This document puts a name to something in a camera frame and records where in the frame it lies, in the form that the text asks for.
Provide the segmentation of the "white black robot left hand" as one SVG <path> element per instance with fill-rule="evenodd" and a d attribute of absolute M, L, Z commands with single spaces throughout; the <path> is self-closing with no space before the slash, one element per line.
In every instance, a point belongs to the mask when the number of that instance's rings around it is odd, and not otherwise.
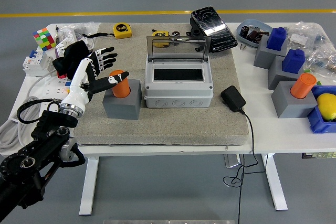
<path fill-rule="evenodd" d="M 60 112 L 70 114 L 76 118 L 82 117 L 85 106 L 96 93 L 115 87 L 129 76 L 123 71 L 113 76 L 97 79 L 100 72 L 113 66 L 117 54 L 114 48 L 102 48 L 93 51 L 81 60 L 71 81 L 70 92 L 60 104 Z"/>

